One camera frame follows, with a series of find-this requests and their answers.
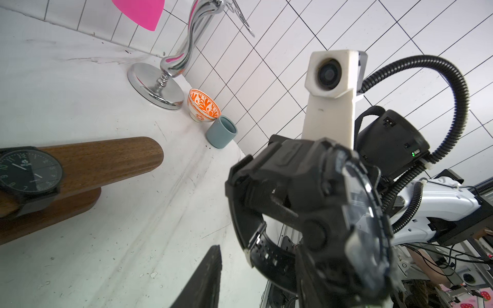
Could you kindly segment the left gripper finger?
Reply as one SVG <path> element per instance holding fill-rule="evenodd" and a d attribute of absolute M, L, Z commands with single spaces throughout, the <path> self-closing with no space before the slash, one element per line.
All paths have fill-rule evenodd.
<path fill-rule="evenodd" d="M 221 273 L 222 254 L 220 246 L 213 245 L 171 308 L 217 308 L 220 299 Z"/>

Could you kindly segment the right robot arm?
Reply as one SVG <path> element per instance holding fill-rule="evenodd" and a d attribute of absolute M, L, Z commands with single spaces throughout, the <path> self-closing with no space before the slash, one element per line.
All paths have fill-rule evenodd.
<path fill-rule="evenodd" d="M 362 116 L 355 120 L 354 149 L 366 166 L 380 170 L 377 189 L 382 210 L 392 219 L 393 244 L 436 242 L 451 246 L 492 227 L 492 203 L 482 198 L 479 187 L 464 186 L 463 179 L 450 169 L 432 179 L 423 176 L 451 152 L 466 128 L 469 89 L 462 73 L 439 56 L 409 56 L 368 76 L 359 93 L 413 68 L 438 72 L 453 93 L 453 119 L 444 140 L 430 150 L 423 135 L 403 116 L 372 106 L 364 112 L 364 116 L 374 116 L 371 124 L 362 127 Z"/>

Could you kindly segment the pink plastic wine glass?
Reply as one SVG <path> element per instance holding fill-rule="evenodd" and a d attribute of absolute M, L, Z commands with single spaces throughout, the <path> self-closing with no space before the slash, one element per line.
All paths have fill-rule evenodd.
<path fill-rule="evenodd" d="M 112 0 L 116 8 L 138 26 L 154 32 L 164 10 L 165 0 Z"/>

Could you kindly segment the black rugged digital watch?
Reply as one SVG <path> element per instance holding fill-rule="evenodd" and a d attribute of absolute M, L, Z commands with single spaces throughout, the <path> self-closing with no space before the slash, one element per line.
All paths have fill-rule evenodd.
<path fill-rule="evenodd" d="M 300 307 L 383 307 L 394 288 L 392 228 L 358 154 L 286 139 L 247 155 L 225 183 L 251 267 Z"/>

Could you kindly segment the brown wooden watch stand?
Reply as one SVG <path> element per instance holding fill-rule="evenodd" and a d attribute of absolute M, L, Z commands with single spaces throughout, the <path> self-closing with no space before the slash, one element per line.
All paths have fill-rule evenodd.
<path fill-rule="evenodd" d="M 103 186 L 126 180 L 161 165 L 164 152 L 149 137 L 131 137 L 38 148 L 54 156 L 64 176 L 60 194 L 44 210 L 3 220 L 19 208 L 14 197 L 1 191 L 1 244 L 27 236 L 91 209 Z"/>

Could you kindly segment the grey-blue ceramic cup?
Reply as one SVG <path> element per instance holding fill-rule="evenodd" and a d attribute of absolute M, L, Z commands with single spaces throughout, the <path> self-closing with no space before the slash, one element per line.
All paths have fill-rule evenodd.
<path fill-rule="evenodd" d="M 224 115 L 221 115 L 207 130 L 205 137 L 215 148 L 222 149 L 238 134 L 235 124 Z"/>

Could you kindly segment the black round analog watch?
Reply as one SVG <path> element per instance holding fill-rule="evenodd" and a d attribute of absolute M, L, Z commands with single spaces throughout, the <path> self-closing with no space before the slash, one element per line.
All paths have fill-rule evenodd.
<path fill-rule="evenodd" d="M 33 146 L 1 149 L 1 191 L 19 208 L 3 217 L 13 220 L 47 208 L 60 194 L 64 170 L 52 155 Z"/>

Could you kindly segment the orange patterned white bowl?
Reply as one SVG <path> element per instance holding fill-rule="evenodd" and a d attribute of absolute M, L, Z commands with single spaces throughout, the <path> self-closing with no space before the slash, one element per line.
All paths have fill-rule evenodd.
<path fill-rule="evenodd" d="M 190 117 L 199 123 L 213 122 L 222 115 L 219 106 L 214 100 L 198 89 L 189 91 L 187 105 Z"/>

